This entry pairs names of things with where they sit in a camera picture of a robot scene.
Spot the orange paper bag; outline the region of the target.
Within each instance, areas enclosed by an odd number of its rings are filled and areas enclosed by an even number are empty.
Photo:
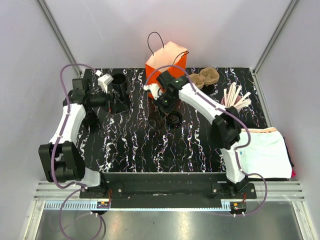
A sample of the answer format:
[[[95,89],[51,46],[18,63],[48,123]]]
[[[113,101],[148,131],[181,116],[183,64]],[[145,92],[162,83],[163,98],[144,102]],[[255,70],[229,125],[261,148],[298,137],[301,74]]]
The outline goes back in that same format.
[[[157,34],[162,47],[153,51],[149,44],[152,34]],[[173,77],[178,78],[184,75],[187,64],[187,54],[189,53],[185,47],[182,47],[172,41],[164,44],[162,37],[156,31],[151,32],[147,37],[147,45],[151,51],[151,56],[145,63],[146,84],[160,84],[157,77],[165,71],[168,71]]]

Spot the single black lid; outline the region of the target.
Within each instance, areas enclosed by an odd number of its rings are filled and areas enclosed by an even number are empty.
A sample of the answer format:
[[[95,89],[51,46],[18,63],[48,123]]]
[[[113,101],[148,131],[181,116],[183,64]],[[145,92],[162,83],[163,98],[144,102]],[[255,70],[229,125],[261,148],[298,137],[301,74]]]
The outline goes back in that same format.
[[[183,117],[182,114],[178,111],[172,111],[166,116],[166,121],[168,125],[178,126],[182,123]]]

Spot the stack of pulp carriers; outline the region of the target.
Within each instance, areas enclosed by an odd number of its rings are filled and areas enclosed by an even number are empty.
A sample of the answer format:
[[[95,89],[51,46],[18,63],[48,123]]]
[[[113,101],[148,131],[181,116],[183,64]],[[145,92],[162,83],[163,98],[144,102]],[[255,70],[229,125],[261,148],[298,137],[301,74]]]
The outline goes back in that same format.
[[[189,75],[192,82],[198,89],[202,89],[204,86],[213,85],[218,82],[220,75],[218,71],[213,67],[206,67],[199,73],[193,73]]]

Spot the white folded cloth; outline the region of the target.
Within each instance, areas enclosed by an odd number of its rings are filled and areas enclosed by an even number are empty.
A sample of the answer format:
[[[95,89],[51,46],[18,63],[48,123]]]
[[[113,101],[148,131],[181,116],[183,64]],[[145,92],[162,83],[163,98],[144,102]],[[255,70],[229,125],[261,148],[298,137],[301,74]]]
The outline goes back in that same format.
[[[275,127],[250,128],[250,144],[239,149],[239,162],[248,174],[265,179],[290,179],[293,166],[282,134]]]

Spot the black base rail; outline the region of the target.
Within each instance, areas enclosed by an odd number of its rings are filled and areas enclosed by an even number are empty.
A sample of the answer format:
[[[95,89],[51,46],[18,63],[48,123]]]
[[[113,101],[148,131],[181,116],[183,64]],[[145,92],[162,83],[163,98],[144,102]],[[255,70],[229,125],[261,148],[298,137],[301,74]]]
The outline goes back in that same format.
[[[80,193],[84,200],[110,197],[118,211],[226,211],[229,202],[256,200],[255,185],[233,186],[225,173],[106,173],[98,187]]]

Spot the stack of black cups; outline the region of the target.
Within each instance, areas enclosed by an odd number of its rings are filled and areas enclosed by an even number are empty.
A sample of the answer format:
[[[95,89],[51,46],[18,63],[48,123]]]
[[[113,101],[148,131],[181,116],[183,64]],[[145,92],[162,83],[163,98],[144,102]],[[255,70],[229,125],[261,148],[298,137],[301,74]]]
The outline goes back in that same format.
[[[127,78],[123,73],[115,73],[112,75],[112,88],[118,93],[120,99],[125,99],[128,91]]]

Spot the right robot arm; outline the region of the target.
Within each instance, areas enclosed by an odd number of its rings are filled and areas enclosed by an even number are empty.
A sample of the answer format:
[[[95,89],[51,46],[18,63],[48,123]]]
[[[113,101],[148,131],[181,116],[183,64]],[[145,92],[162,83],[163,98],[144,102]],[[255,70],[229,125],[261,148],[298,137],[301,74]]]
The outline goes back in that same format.
[[[199,90],[187,74],[173,77],[166,70],[157,77],[155,83],[148,82],[143,89],[151,94],[152,101],[162,119],[175,111],[179,101],[192,106],[210,123],[211,141],[222,151],[236,152],[251,142],[249,135],[247,143],[237,145],[241,139],[241,130],[249,131],[239,119],[237,109],[234,106],[226,107],[214,101]]]

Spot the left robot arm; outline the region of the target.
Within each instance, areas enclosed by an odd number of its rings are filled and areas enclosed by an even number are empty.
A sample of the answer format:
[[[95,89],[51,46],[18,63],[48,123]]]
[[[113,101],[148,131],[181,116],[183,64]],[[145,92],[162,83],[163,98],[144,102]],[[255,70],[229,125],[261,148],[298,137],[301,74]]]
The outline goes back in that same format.
[[[81,126],[94,126],[99,122],[94,109],[118,114],[129,109],[128,82],[122,73],[104,74],[97,79],[98,92],[93,92],[93,82],[88,78],[72,81],[72,90],[63,101],[63,113],[58,128],[48,144],[39,146],[38,154],[46,180],[64,189],[79,185],[97,198],[108,193],[102,174],[85,166],[76,147]]]

